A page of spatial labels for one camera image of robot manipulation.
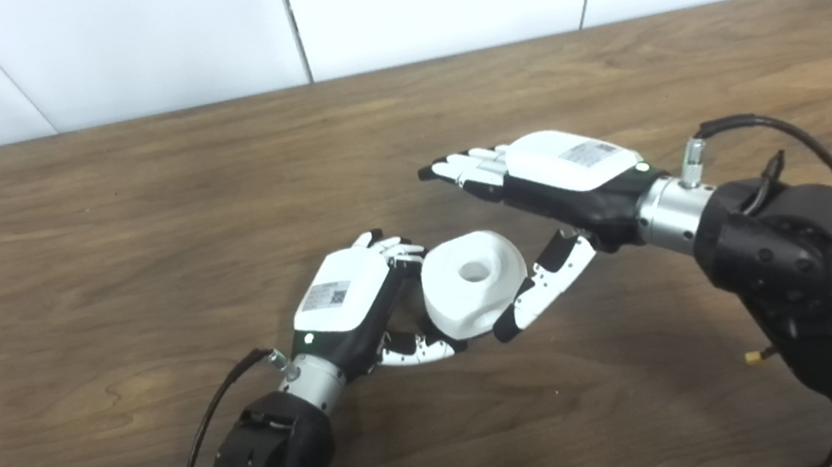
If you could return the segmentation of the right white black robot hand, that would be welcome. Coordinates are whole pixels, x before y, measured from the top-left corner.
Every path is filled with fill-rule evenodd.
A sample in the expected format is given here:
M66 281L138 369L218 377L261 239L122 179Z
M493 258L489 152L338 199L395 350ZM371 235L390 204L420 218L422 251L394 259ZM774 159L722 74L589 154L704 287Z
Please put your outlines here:
M448 182L477 199L562 224L492 326L503 343L534 324L598 254L645 244L641 202L663 176L637 151L548 129L450 153L418 172L421 181Z

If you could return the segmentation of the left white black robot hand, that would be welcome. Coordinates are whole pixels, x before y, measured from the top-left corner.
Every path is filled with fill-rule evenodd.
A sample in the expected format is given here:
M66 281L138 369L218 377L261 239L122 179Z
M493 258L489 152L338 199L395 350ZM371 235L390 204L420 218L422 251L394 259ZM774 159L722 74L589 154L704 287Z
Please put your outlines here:
M292 354L325 360L346 382L379 365L422 365L464 349L444 336L390 332L404 283L419 280L426 248L367 230L327 255L294 315Z

